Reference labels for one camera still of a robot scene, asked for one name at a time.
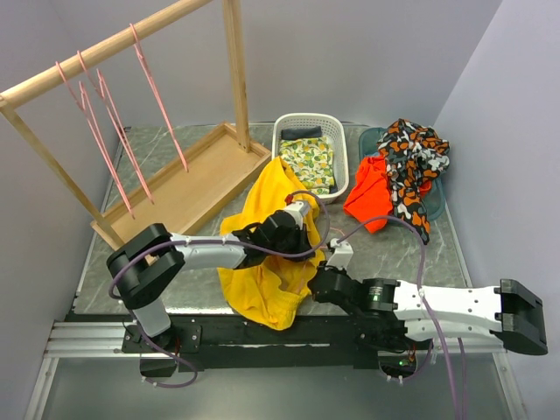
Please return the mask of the yellow shorts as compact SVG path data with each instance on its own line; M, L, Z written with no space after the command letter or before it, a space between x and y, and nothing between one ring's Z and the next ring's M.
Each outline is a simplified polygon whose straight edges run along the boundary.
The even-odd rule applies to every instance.
M220 233L229 234L253 222L263 222L284 208L288 194L304 188L292 169L281 158L274 158L249 190L242 211L222 220ZM311 291L307 285L305 295L280 290L280 278L270 266L278 257L268 255L262 264L252 268L217 271L224 298L234 310L246 319L282 331L292 326L298 307Z

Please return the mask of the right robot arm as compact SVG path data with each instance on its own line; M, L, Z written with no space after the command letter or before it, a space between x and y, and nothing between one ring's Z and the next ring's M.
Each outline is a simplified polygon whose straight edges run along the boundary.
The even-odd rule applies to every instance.
M382 351L474 338L517 354L548 352L543 301L514 279L471 289L417 287L381 277L358 281L321 265L308 286L314 301L337 305L354 319L359 343Z

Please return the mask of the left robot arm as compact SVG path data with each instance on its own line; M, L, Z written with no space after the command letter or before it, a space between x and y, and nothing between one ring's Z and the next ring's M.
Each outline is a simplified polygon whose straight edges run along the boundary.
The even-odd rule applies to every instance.
M121 301L152 350L178 335L162 299L181 270L215 269L227 303L244 318L272 329L291 325L323 255L321 236L305 203L232 227L218 236L173 234L155 223L106 261L108 294Z

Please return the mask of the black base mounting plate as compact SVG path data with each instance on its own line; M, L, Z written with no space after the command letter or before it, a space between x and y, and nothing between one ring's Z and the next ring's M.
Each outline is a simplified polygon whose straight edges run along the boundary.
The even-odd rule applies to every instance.
M237 315L175 315L171 330L154 341L182 358L178 369L351 366L376 369L382 354L411 355L430 341L414 343L403 322L348 315L298 316L277 331Z

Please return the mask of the lemon print folded cloth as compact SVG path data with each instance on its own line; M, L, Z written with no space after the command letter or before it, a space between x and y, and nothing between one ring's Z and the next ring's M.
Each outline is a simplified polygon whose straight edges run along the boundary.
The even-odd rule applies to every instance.
M313 193L326 195L335 186L333 148L326 136L282 140L279 156Z

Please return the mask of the dark navy folded cloth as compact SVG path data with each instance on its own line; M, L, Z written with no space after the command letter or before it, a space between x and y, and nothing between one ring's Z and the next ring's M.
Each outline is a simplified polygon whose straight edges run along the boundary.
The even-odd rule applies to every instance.
M285 141L295 141L298 139L317 138L322 136L323 132L320 126L281 130L281 139Z

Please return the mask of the wooden clothes rack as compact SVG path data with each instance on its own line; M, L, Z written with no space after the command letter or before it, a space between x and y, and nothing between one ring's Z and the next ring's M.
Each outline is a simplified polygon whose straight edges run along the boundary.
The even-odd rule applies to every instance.
M140 42L203 6L203 1L177 1L133 24ZM173 232L196 233L250 181L256 179L271 157L270 151L249 135L241 4L225 1L222 9L235 123L220 123L193 146L187 149L181 147L189 172L185 171L178 156L153 177L145 178L153 204L141 186L134 192L126 193L135 218L129 214L123 200L106 212L98 210L17 113L18 107L64 84L55 65L1 93L3 117L90 213L92 228L113 249L120 248L147 225L158 221ZM133 45L134 38L127 28L81 53L90 69L128 47L134 48ZM68 81L84 73L77 53L60 65Z

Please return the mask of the white plastic basket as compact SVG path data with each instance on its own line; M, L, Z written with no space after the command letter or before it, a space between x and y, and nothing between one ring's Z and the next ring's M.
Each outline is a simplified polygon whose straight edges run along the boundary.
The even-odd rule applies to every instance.
M280 116L273 129L272 157L279 156L281 130L320 126L323 136L333 149L333 175L335 186L326 195L318 195L326 204L333 203L344 194L349 185L347 142L342 123L335 117L318 113L290 113Z

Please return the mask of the teal plastic tray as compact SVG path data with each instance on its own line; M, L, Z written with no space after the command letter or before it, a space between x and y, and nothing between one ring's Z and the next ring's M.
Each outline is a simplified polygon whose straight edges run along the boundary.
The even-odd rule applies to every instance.
M368 128L359 137L360 160L366 157L378 156L378 142L385 134L386 129L382 127ZM422 191L423 202L427 209L428 221L437 220L445 210L445 192L440 178L431 182L430 188Z

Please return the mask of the orange black patterned garment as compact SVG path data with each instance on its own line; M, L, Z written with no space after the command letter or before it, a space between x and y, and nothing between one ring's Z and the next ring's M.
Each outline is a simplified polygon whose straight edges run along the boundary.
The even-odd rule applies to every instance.
M393 215L427 244L431 224L421 188L447 171L450 143L431 127L399 119L387 128L377 149L386 164Z

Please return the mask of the aluminium rail frame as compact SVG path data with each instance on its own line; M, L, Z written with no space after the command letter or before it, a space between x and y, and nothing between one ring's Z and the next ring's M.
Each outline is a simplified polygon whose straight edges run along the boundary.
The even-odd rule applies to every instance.
M44 361L24 417L26 419L42 417L53 376L61 359L132 358L139 354L148 358L150 355L145 351L139 353L123 351L126 326L126 323L120 322L54 323L43 352ZM510 416L513 419L526 419L527 410L506 350L497 343L474 337L465 338L464 346L468 354L491 354L493 356Z

